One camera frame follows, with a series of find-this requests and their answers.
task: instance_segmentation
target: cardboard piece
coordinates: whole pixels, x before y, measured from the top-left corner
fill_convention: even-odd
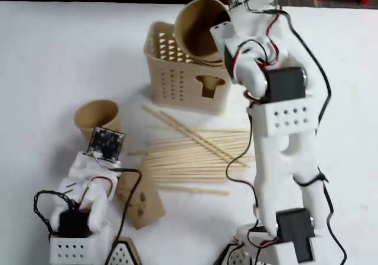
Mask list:
[[[127,212],[127,217],[137,230],[157,221],[165,215],[165,210],[151,171],[145,163],[142,163],[139,170],[142,172],[142,180],[131,198]],[[138,174],[127,172],[124,172],[119,177],[116,195],[122,202],[122,205],[125,205],[137,179]]]
[[[96,126],[122,132],[118,105],[111,100],[94,100],[84,104],[75,112],[74,122],[88,143]]]

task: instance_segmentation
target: black wire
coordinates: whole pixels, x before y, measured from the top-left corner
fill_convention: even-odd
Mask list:
[[[57,234],[57,232],[54,231],[53,228],[51,227],[50,221],[48,219],[46,219],[45,216],[42,215],[40,210],[38,210],[38,198],[41,194],[56,195],[59,198],[63,199],[67,203],[69,211],[76,211],[79,207],[79,204],[75,200],[69,198],[66,194],[61,193],[61,192],[57,192],[57,191],[53,191],[53,190],[41,190],[41,191],[37,192],[37,194],[34,196],[34,206],[33,206],[34,212],[38,215],[38,217],[46,225],[46,227],[48,229],[48,233],[49,233],[49,239],[50,239],[50,236]]]
[[[250,131],[249,131],[249,140],[248,140],[248,145],[247,145],[247,148],[243,151],[243,153],[241,153],[239,156],[237,156],[236,158],[234,158],[231,162],[228,163],[228,165],[226,166],[226,177],[227,179],[229,179],[230,181],[233,181],[233,182],[240,182],[242,184],[246,184],[248,185],[249,187],[251,187],[252,191],[253,191],[253,194],[255,196],[255,203],[256,203],[256,207],[259,206],[259,202],[258,202],[258,197],[256,195],[256,191],[255,191],[255,187],[247,182],[247,181],[243,181],[241,179],[234,179],[234,178],[231,178],[229,176],[229,168],[230,166],[235,163],[237,160],[239,160],[241,157],[243,157],[249,150],[250,148],[250,144],[252,142],[252,117],[250,115],[248,115],[248,118],[249,118],[249,123],[250,123]]]
[[[139,174],[139,176],[138,176],[138,179],[136,180],[133,188],[130,191],[130,195],[129,195],[128,199],[126,200],[125,207],[123,208],[122,218],[121,218],[120,225],[119,225],[119,230],[118,230],[118,233],[117,233],[117,235],[116,235],[116,237],[114,239],[112,248],[110,249],[110,252],[107,255],[107,258],[106,258],[106,261],[105,261],[105,265],[108,264],[108,262],[109,262],[109,260],[110,260],[110,258],[112,256],[113,250],[115,249],[115,247],[118,244],[119,237],[120,237],[120,234],[121,234],[122,229],[123,229],[123,223],[124,223],[125,218],[126,218],[126,213],[128,211],[129,205],[130,205],[130,200],[131,200],[131,198],[132,198],[132,196],[133,196],[136,188],[138,187],[138,185],[139,185],[139,183],[141,182],[141,179],[142,179],[142,173],[138,169],[124,169],[124,168],[111,169],[111,168],[109,168],[108,170],[113,171],[113,172],[133,172],[133,173]]]
[[[290,28],[290,31],[291,33],[293,33],[294,36],[296,36],[296,38],[298,39],[298,41],[303,45],[303,47],[305,48],[305,50],[307,51],[307,53],[310,55],[310,57],[312,58],[312,60],[314,61],[314,63],[317,65],[320,73],[322,74],[323,76],[323,79],[324,79],[324,82],[325,82],[325,85],[327,87],[327,93],[328,93],[328,96],[323,104],[323,107],[319,113],[319,117],[318,117],[318,121],[319,121],[319,124],[324,116],[324,113],[325,113],[325,110],[327,109],[327,106],[331,100],[331,96],[332,96],[332,91],[331,91],[331,86],[330,86],[330,82],[328,81],[328,77],[324,71],[324,69],[322,68],[321,64],[319,63],[319,61],[317,60],[317,58],[315,57],[315,55],[312,53],[312,51],[309,49],[309,47],[306,45],[305,41],[302,39],[302,37],[298,34],[298,32],[294,29],[293,27],[293,24],[291,22],[291,17],[290,15],[284,11],[284,10],[277,10],[277,9],[269,9],[269,10],[263,10],[263,11],[258,11],[258,10],[252,10],[249,8],[249,5],[248,3],[246,2],[245,3],[245,7],[246,9],[251,12],[251,13],[255,13],[255,14],[271,14],[271,15],[276,15],[276,14],[279,14],[279,15],[283,15],[285,16],[285,18],[287,19],[288,21],[288,24],[289,24],[289,28]]]
[[[335,236],[335,234],[333,233],[333,230],[331,228],[331,218],[332,218],[333,213],[334,213],[334,208],[333,208],[333,204],[332,204],[330,194],[328,193],[327,187],[325,187],[324,182],[323,182],[323,191],[324,191],[325,199],[327,200],[328,206],[330,208],[330,213],[327,217],[327,228],[328,228],[328,231],[330,232],[330,235],[332,236],[333,240],[335,241],[335,243],[338,245],[338,247],[340,248],[340,250],[344,254],[344,258],[340,263],[340,265],[344,265],[345,262],[347,261],[348,256],[347,256],[347,252],[346,252],[345,248],[341,245],[341,243],[339,242],[339,240],[337,239],[337,237]]]
[[[261,248],[259,248],[258,252],[256,253],[255,265],[258,265],[258,260],[259,260],[260,252],[261,252]]]
[[[318,167],[318,170],[319,170],[319,174],[312,180],[310,180],[309,182],[306,182],[306,183],[300,183],[298,182],[295,178],[294,181],[301,187],[308,187],[310,186],[311,184],[313,184],[314,182],[317,182],[317,181],[322,181],[323,183],[323,193],[324,193],[324,196],[325,196],[325,199],[327,200],[327,203],[328,203],[328,207],[330,208],[330,213],[328,214],[327,216],[327,228],[328,228],[328,231],[330,232],[330,235],[332,236],[333,240],[335,241],[335,243],[337,244],[337,246],[340,248],[340,250],[343,252],[344,254],[344,257],[343,257],[343,260],[341,261],[340,265],[344,265],[345,262],[347,261],[347,252],[345,250],[345,248],[341,245],[341,243],[339,242],[339,240],[337,239],[337,237],[335,236],[335,234],[333,233],[333,230],[331,228],[331,218],[334,214],[334,207],[333,207],[333,203],[332,203],[332,200],[331,200],[331,197],[330,197],[330,194],[328,193],[328,190],[327,190],[327,187],[325,186],[325,181],[328,182],[328,179],[325,177],[325,175],[320,171],[320,168]]]
[[[241,44],[239,44],[237,47],[238,48],[241,48],[243,45],[245,45],[247,42],[255,42],[257,45],[259,45],[259,47],[263,50],[264,52],[264,55],[265,55],[265,62],[266,63],[269,63],[269,60],[268,60],[268,54],[266,53],[266,50],[264,48],[264,46],[259,42],[259,41],[256,41],[255,39],[248,39],[248,40],[245,40],[243,41]]]
[[[229,254],[229,258],[227,259],[227,265],[230,265],[230,258],[231,258],[231,255],[236,251],[236,250],[239,250],[241,249],[242,247],[244,246],[244,243],[241,243],[240,245],[238,245],[237,247],[235,247]]]
[[[251,244],[251,245],[253,245],[253,246],[255,246],[254,245],[254,243],[252,242],[252,240],[250,240],[250,238],[249,238],[249,234],[258,226],[258,224],[259,224],[259,220],[257,219],[256,220],[256,222],[255,222],[255,224],[253,225],[253,227],[252,228],[250,228],[249,230],[248,230],[248,232],[247,232],[247,239],[248,239],[248,241],[249,241],[249,243]]]

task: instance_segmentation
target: bracket with holes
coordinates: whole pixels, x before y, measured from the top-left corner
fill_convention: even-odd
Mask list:
[[[50,264],[103,265],[112,243],[110,224],[104,221],[100,232],[87,238],[51,237]]]
[[[264,136],[301,133],[318,127],[318,112],[312,97],[255,105],[251,112],[255,132]]]

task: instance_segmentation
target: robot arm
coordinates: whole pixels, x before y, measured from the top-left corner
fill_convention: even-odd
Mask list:
[[[233,10],[237,11],[239,19],[241,10],[249,14],[248,4],[246,8],[248,10],[243,5],[231,8],[232,19]],[[247,255],[261,253],[259,260],[265,263],[329,264],[323,256],[327,249],[322,247],[328,207],[314,156],[315,134],[321,116],[318,118],[314,95],[308,92],[312,76],[306,75],[305,67],[283,46],[274,46],[269,30],[266,34],[251,36],[244,33],[247,30],[237,31],[233,23],[217,25],[210,32],[232,82],[244,86],[253,101],[247,112],[253,118],[256,155],[255,216],[267,231],[257,233],[251,231],[249,225],[241,227],[236,237],[245,245]],[[282,149],[283,139],[288,145]],[[302,204],[293,208],[278,203],[279,196],[287,195],[281,189],[288,180],[293,187],[299,187],[298,182],[312,181],[301,187]],[[265,243],[264,240],[275,242],[259,250],[256,245]]]

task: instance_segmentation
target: bamboo skewer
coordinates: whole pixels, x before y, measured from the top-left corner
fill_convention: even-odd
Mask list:
[[[161,129],[161,130],[174,130],[173,127],[170,126],[151,126],[156,129]],[[243,128],[236,128],[236,129],[227,129],[227,128],[218,128],[218,129],[213,129],[213,128],[192,128],[192,130],[196,132],[214,132],[214,133],[248,133],[249,129],[243,129]]]
[[[199,187],[181,187],[176,185],[158,185],[159,189],[165,190],[175,190],[175,191],[188,191],[194,193],[211,193],[217,195],[229,195],[230,192],[226,190],[216,190],[216,189],[207,189],[207,188],[199,188]]]
[[[211,139],[211,141],[224,141],[224,140],[235,140],[236,138],[244,139],[246,136],[244,134],[240,135],[218,135],[218,136],[209,136],[206,137],[207,139]],[[195,142],[192,138],[179,138],[179,139],[166,139],[166,140],[155,140],[151,142],[152,145],[160,145],[160,144],[169,144],[169,143],[183,143],[183,142]]]
[[[198,133],[195,133],[194,131],[192,131],[191,129],[189,129],[188,127],[184,126],[182,123],[180,123],[179,121],[177,121],[175,118],[169,116],[168,114],[164,113],[164,112],[156,112],[146,106],[144,106],[144,109],[147,110],[148,112],[150,112],[152,115],[156,116],[157,118],[161,119],[162,121],[164,121],[165,123],[167,123],[168,125],[176,128],[178,131],[180,131],[181,133],[189,136],[190,138],[194,139],[195,141],[197,141],[199,144],[205,146],[207,149],[213,151],[214,153],[216,153],[219,157],[221,157],[222,159],[224,159],[226,162],[231,158],[233,158],[232,155],[230,155],[228,152],[220,149],[217,145],[215,145],[213,142],[207,140],[206,138],[200,136]]]
[[[227,178],[154,178],[155,182],[169,182],[169,183],[187,183],[195,182],[201,184],[223,184],[227,182]]]

